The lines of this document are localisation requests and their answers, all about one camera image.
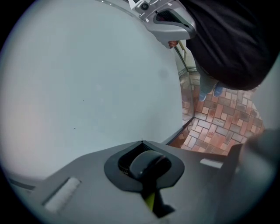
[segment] blue shoe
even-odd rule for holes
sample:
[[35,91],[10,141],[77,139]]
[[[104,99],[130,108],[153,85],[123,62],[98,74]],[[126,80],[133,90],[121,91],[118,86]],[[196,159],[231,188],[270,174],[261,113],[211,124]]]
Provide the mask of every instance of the blue shoe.
[[214,97],[219,97],[221,96],[223,93],[223,87],[222,86],[219,86],[219,84],[216,85],[215,89],[214,89],[214,93],[213,93],[213,96]]
[[202,91],[199,92],[198,100],[203,102],[206,99],[206,93],[203,93]]

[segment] sneaker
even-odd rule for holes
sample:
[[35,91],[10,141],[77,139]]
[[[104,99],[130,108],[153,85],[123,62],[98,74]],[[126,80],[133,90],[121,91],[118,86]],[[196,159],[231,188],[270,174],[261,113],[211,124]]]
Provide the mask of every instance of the sneaker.
[[203,93],[203,92],[199,92],[199,96],[198,96],[198,100],[203,102],[205,99],[206,99],[206,93]]
[[214,93],[213,93],[213,96],[214,97],[219,97],[221,96],[223,93],[223,87],[222,86],[219,86],[219,84],[216,85],[215,89],[214,89]]

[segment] brick floor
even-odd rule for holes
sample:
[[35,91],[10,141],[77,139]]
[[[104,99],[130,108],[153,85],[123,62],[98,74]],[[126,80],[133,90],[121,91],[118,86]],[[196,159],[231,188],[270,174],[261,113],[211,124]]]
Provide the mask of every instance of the brick floor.
[[[192,83],[195,118],[170,145],[185,150],[227,155],[235,144],[244,143],[247,138],[264,131],[263,122],[255,105],[251,91],[224,89],[218,98],[209,93],[204,102],[198,101],[199,74],[190,74]],[[182,90],[183,123],[191,118],[190,84],[186,77],[180,77]]]

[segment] black jacket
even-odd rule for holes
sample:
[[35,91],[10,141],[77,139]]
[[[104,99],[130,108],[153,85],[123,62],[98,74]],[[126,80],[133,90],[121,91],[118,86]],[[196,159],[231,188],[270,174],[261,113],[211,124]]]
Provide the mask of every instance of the black jacket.
[[180,0],[196,22],[187,47],[210,76],[250,90],[268,74],[279,53],[277,6],[253,0]]

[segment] person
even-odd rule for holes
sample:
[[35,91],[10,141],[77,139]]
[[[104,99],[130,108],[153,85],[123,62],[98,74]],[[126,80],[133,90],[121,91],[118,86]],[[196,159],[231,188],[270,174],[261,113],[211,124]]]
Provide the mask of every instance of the person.
[[[180,0],[196,22],[186,41],[200,73],[199,101],[213,89],[251,90],[261,84],[279,53],[277,7],[250,0]],[[170,48],[177,41],[170,41]]]

